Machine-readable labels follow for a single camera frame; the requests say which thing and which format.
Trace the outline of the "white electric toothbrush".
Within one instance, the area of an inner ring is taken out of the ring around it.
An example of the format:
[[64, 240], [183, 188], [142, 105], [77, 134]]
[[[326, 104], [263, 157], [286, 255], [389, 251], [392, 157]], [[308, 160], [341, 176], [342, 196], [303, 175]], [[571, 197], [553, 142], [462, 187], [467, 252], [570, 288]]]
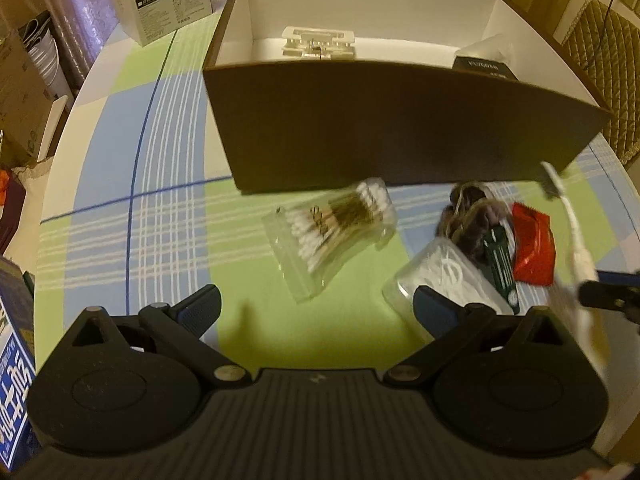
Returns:
[[570, 227], [570, 273], [574, 280], [574, 307], [570, 309], [572, 314], [573, 335], [585, 353], [590, 364], [601, 378], [605, 378], [606, 362], [608, 362], [608, 343], [606, 333], [598, 327], [597, 320], [591, 310], [583, 307], [578, 301], [578, 290], [589, 281], [597, 281], [597, 270], [592, 255], [586, 246], [582, 228], [574, 211], [570, 199], [566, 195], [565, 186], [561, 177], [550, 162], [541, 162], [546, 178], [544, 187], [550, 196], [555, 196], [561, 202]]

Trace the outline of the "bag of dental floss picks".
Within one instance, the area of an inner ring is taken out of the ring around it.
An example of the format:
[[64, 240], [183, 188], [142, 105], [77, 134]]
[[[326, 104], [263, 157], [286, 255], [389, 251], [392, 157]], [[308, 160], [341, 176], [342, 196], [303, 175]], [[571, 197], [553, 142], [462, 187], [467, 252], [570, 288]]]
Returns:
[[413, 294], [423, 285], [459, 306], [478, 302], [499, 314], [513, 313], [483, 273], [448, 238], [436, 237], [428, 243], [384, 284], [382, 295], [399, 315], [405, 315], [412, 312]]

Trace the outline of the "red candy wrapper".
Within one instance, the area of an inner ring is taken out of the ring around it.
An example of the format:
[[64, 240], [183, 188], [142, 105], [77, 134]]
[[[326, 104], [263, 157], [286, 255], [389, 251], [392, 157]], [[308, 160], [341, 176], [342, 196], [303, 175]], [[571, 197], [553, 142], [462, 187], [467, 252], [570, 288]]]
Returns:
[[556, 251], [550, 217], [521, 203], [514, 203], [511, 212], [515, 240], [514, 278], [529, 285], [551, 286]]

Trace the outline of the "bag of cotton swabs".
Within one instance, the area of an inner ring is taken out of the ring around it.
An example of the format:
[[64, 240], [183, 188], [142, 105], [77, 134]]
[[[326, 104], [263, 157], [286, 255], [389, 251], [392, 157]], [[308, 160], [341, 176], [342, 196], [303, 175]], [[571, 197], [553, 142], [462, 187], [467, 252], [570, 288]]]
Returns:
[[298, 302], [319, 296], [358, 252], [383, 248], [397, 222], [390, 192], [380, 178], [280, 206], [262, 218], [279, 269]]

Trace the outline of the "cream hair claw clip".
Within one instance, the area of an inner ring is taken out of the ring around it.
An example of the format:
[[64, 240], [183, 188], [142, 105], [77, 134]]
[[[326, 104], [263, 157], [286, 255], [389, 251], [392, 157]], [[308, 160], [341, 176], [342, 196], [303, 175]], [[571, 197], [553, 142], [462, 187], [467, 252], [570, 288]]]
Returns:
[[288, 26], [281, 37], [282, 53], [293, 58], [354, 58], [355, 35], [350, 30]]

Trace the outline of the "checked tablecloth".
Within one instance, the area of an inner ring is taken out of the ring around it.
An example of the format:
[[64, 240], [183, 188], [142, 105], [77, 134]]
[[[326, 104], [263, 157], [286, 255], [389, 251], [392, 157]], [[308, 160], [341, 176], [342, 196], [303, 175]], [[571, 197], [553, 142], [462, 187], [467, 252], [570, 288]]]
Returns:
[[382, 288], [433, 238], [449, 186], [393, 188], [396, 235], [295, 301], [262, 220], [298, 196], [244, 195], [231, 180], [201, 75], [216, 25], [147, 47], [115, 29], [90, 70], [44, 194], [37, 360], [86, 307], [134, 313], [213, 283], [222, 313], [204, 339], [248, 370], [392, 366], [422, 341]]

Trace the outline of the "blue printed book box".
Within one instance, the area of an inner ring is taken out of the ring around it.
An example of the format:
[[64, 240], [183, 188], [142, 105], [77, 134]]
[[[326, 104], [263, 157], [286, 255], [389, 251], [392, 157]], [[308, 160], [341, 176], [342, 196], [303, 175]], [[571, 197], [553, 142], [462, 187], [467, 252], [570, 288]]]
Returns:
[[36, 376], [34, 297], [21, 269], [1, 258], [1, 469], [13, 472], [40, 445], [28, 420], [26, 400]]

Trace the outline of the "quilted brown chair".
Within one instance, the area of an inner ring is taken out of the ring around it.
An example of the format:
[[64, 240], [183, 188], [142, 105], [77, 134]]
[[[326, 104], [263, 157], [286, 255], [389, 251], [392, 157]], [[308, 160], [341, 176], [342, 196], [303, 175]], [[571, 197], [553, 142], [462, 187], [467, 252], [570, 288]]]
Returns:
[[600, 0], [588, 0], [563, 40], [613, 116], [603, 136], [624, 166], [639, 157], [639, 27]]

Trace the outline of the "black Flyco box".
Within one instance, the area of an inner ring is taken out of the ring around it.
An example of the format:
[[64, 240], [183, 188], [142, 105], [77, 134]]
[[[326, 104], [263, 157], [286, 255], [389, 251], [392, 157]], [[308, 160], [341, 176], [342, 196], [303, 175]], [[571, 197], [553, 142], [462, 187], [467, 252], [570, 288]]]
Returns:
[[495, 78], [518, 81], [518, 77], [514, 75], [506, 63], [485, 60], [484, 58], [457, 55], [454, 58], [452, 68], [458, 72], [483, 74]]

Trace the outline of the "brown cardboard carton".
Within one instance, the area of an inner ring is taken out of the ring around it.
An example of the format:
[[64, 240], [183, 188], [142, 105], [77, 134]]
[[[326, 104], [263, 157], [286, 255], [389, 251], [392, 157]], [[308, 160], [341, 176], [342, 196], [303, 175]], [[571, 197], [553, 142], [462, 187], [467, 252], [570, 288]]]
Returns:
[[31, 164], [53, 102], [71, 98], [51, 14], [44, 11], [1, 39], [1, 165]]

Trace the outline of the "brown cardboard storage box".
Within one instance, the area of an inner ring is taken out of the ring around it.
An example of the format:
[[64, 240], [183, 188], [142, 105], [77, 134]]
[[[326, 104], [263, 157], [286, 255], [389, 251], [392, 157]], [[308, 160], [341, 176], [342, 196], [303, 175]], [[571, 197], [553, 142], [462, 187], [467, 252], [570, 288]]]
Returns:
[[[350, 30], [354, 58], [282, 53], [288, 26]], [[518, 81], [452, 68], [506, 63]], [[227, 0], [203, 78], [245, 193], [539, 176], [611, 111], [511, 0]]]

